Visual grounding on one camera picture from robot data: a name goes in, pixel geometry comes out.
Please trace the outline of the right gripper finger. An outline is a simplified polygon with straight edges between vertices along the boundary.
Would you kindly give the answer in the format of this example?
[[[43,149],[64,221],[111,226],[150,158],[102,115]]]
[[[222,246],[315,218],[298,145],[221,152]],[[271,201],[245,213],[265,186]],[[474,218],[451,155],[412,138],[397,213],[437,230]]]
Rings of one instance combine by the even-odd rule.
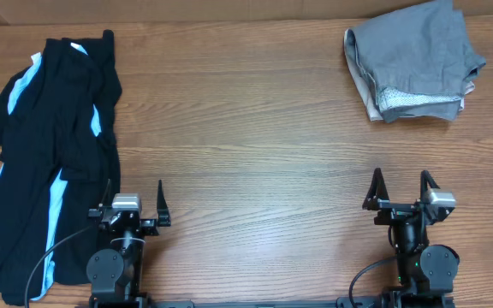
[[[431,201],[433,195],[440,192],[440,187],[434,181],[428,170],[423,170],[420,174],[420,200]]]
[[[382,170],[375,168],[369,191],[365,197],[365,204],[376,204],[378,200],[389,201],[389,195]]]

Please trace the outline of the black t-shirt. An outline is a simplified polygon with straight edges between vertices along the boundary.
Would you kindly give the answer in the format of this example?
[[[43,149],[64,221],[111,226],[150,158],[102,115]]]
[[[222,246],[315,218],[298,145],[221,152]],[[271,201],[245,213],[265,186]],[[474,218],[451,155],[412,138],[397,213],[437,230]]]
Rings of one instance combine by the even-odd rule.
[[[112,31],[50,38],[0,94],[0,294],[41,299],[87,283],[108,239],[88,216],[120,188],[113,124],[122,88]]]

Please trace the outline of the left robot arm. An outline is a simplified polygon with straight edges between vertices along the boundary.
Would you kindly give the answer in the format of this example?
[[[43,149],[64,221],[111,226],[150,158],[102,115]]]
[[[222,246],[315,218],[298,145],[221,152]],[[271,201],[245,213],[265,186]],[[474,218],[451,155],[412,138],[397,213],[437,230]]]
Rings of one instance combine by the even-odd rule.
[[[97,223],[99,233],[110,237],[107,248],[95,252],[86,266],[91,283],[91,307],[150,307],[148,293],[140,291],[146,238],[158,236],[161,227],[171,225],[163,184],[157,184],[157,217],[143,218],[138,193],[110,196],[111,184],[101,202],[88,216]]]

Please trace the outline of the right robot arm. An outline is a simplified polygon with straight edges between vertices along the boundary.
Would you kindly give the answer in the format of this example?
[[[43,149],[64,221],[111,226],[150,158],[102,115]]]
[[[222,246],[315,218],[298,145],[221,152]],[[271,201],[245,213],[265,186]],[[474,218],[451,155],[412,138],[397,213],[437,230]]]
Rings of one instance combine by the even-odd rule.
[[[455,196],[443,191],[427,170],[420,174],[419,198],[411,204],[393,203],[381,169],[374,170],[362,208],[375,211],[374,223],[388,228],[388,240],[395,255],[365,267],[354,280],[380,265],[395,262],[400,285],[385,288],[370,303],[371,307],[454,306],[450,294],[460,257],[448,246],[432,246],[427,228],[444,221],[455,206]]]

